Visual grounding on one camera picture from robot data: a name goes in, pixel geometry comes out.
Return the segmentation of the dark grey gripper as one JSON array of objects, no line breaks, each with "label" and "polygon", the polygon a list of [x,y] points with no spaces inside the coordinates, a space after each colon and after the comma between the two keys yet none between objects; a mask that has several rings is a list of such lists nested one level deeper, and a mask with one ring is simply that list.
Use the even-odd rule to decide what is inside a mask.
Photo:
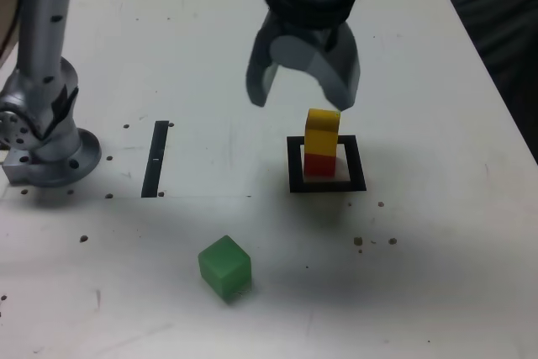
[{"label": "dark grey gripper", "polygon": [[266,18],[246,72],[247,93],[257,107],[265,106],[279,66],[315,78],[327,101],[340,111],[356,101],[361,69],[355,37],[346,23],[318,30]]}]

